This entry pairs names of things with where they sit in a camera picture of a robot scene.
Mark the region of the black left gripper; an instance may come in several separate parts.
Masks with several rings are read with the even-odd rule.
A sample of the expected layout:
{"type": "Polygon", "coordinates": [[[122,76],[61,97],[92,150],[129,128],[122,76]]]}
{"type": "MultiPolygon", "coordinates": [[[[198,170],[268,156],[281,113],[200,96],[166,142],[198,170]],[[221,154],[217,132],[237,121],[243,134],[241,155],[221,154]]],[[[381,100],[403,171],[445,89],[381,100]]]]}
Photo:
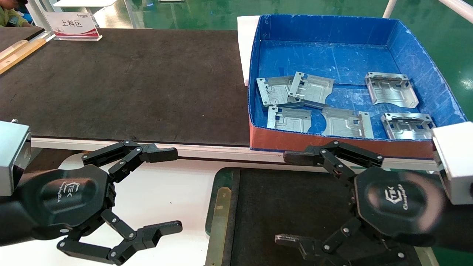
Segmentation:
{"type": "Polygon", "coordinates": [[[161,237],[180,233],[181,221],[144,226],[134,231],[110,209],[115,205],[115,185],[142,163],[178,159],[174,147],[161,149],[155,144],[122,141],[83,155],[82,168],[48,170],[25,177],[20,182],[20,202],[32,225],[28,234],[34,239],[56,239],[70,232],[57,244],[64,254],[110,265],[123,265],[141,250],[155,248],[161,237]],[[101,166],[115,162],[108,173],[101,166]],[[80,242],[105,222],[123,240],[108,248],[80,242]]]}

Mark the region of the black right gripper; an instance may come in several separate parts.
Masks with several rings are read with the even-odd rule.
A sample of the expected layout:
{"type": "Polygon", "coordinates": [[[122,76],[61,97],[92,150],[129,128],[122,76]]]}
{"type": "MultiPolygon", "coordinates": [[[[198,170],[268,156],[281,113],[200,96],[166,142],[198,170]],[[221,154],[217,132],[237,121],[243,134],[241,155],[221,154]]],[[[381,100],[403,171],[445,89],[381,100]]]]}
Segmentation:
{"type": "MultiPolygon", "coordinates": [[[[359,216],[380,234],[391,238],[430,234],[446,205],[439,178],[414,171],[385,171],[380,168],[383,160],[380,154],[341,141],[284,152],[288,164],[321,166],[342,184],[354,184],[359,216]],[[343,160],[367,170],[356,176],[343,160]]],[[[275,243],[298,249],[304,260],[320,266],[394,266],[407,259],[399,248],[387,248],[383,253],[355,260],[343,258],[338,248],[361,227],[361,219],[351,218],[324,241],[277,234],[275,243]]]]}

